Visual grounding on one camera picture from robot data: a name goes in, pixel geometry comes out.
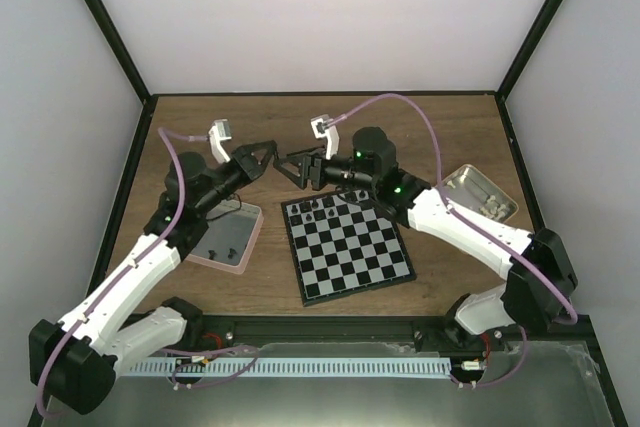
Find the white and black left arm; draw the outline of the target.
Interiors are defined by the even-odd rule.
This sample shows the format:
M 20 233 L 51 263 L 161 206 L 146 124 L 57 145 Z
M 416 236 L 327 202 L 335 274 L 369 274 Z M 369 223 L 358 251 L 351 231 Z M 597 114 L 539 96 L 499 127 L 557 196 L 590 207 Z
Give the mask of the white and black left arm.
M 157 210 L 130 253 L 72 311 L 40 320 L 28 336 L 30 379 L 86 415 L 108 396 L 117 378 L 149 354 L 171 345 L 196 349 L 204 339 L 201 311 L 171 299 L 145 319 L 124 323 L 143 298 L 194 250 L 222 201 L 259 179 L 277 151 L 275 141 L 237 147 L 215 169 L 197 152 L 172 152 Z

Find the black frame post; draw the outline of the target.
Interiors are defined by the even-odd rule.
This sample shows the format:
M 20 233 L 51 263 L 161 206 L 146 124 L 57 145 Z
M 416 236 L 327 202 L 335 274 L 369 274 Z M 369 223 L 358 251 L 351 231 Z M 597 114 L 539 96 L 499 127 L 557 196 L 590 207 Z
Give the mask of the black frame post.
M 91 13 L 96 25 L 114 54 L 122 72 L 129 81 L 141 103 L 146 104 L 151 99 L 147 88 L 134 60 L 129 53 L 111 15 L 103 0 L 83 0 Z
M 544 0 L 496 91 L 500 101 L 505 102 L 513 91 L 563 2 L 564 0 Z

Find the pink tray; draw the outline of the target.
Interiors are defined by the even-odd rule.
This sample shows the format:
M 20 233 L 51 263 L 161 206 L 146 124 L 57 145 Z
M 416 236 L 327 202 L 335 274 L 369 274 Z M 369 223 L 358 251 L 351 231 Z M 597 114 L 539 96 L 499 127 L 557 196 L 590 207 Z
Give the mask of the pink tray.
M 238 199 L 225 200 L 207 214 L 207 221 L 205 234 L 186 260 L 207 268 L 242 275 L 263 225 L 261 208 Z M 227 252 L 229 248 L 238 252 L 234 259 L 208 259 L 210 249 Z

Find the black frame post right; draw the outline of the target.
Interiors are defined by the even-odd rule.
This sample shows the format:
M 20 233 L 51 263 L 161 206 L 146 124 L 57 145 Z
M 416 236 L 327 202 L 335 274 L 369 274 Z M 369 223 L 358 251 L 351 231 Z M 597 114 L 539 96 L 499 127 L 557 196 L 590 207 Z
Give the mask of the black frame post right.
M 564 0 L 544 0 L 496 91 L 500 101 L 505 102 L 513 91 L 563 2 Z

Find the pile of white chess pieces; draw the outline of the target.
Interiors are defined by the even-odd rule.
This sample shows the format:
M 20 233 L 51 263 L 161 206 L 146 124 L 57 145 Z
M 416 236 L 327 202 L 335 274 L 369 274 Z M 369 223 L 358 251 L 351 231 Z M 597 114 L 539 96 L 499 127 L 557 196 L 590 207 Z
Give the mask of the pile of white chess pieces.
M 492 183 L 465 177 L 446 181 L 445 187 L 455 203 L 491 220 L 505 222 L 519 210 L 518 204 Z

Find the black frame post left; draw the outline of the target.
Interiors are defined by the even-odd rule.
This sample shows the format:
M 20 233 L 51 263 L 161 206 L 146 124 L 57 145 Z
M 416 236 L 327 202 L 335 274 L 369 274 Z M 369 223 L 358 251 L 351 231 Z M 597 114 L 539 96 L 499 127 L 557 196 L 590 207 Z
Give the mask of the black frame post left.
M 96 25 L 114 54 L 122 72 L 129 81 L 141 103 L 146 104 L 151 99 L 147 88 L 134 60 L 129 53 L 111 15 L 103 0 L 83 0 L 91 13 Z

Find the black and silver chessboard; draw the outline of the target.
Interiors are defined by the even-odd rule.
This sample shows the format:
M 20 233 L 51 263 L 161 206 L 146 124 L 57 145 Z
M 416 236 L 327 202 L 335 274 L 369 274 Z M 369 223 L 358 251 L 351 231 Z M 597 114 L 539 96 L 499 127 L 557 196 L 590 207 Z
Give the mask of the black and silver chessboard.
M 358 200 L 364 191 L 366 199 Z M 317 200 L 318 210 L 311 202 Z M 309 212 L 300 211 L 307 202 Z M 298 213 L 291 215 L 289 207 Z M 330 217 L 328 210 L 336 209 Z M 323 210 L 326 218 L 316 220 Z M 416 273 L 397 225 L 376 210 L 365 190 L 330 192 L 283 202 L 287 232 L 302 304 L 307 307 L 364 291 L 390 287 L 416 279 Z M 314 216 L 313 222 L 306 215 Z M 294 226 L 301 217 L 302 225 Z

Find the gold metal tin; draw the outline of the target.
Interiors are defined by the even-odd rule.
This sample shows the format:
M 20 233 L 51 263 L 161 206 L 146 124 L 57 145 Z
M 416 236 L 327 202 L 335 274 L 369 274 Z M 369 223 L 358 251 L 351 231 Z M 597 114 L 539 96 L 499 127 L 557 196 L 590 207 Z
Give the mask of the gold metal tin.
M 446 176 L 443 188 L 457 204 L 496 222 L 505 223 L 519 210 L 504 190 L 471 164 L 464 164 Z

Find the pile of black chess pieces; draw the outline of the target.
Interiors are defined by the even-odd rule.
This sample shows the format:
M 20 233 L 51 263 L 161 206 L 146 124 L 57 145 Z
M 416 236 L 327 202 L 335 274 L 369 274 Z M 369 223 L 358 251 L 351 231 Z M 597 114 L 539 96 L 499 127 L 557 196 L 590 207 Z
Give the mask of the pile of black chess pieces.
M 234 259 L 238 252 L 234 248 L 229 248 L 227 252 L 220 252 L 214 249 L 208 251 L 208 259 L 214 261 L 219 257 L 226 257 L 228 260 Z

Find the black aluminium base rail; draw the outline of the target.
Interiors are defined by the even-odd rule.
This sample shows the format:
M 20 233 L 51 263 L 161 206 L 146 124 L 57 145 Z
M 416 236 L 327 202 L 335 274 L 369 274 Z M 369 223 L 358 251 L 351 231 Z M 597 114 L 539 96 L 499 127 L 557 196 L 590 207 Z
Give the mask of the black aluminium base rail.
M 443 316 L 231 316 L 203 315 L 200 329 L 172 342 L 172 348 L 203 351 L 217 346 L 271 343 L 385 342 L 418 352 L 477 352 L 519 340 L 515 326 L 491 328 L 478 336 L 447 332 Z

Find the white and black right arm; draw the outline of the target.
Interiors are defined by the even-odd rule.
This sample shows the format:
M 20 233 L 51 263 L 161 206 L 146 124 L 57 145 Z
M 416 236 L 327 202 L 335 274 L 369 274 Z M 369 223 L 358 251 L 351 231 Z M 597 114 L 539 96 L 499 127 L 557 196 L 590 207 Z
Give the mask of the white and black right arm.
M 543 334 L 555 323 L 576 322 L 569 298 L 577 277 L 557 233 L 510 227 L 446 199 L 399 166 L 394 143 L 379 127 L 359 129 L 348 157 L 336 150 L 335 128 L 320 136 L 325 146 L 278 157 L 275 168 L 301 189 L 364 190 L 389 220 L 458 248 L 503 279 L 498 287 L 463 295 L 449 309 L 444 336 L 451 347 L 468 349 L 480 335 L 511 325 Z

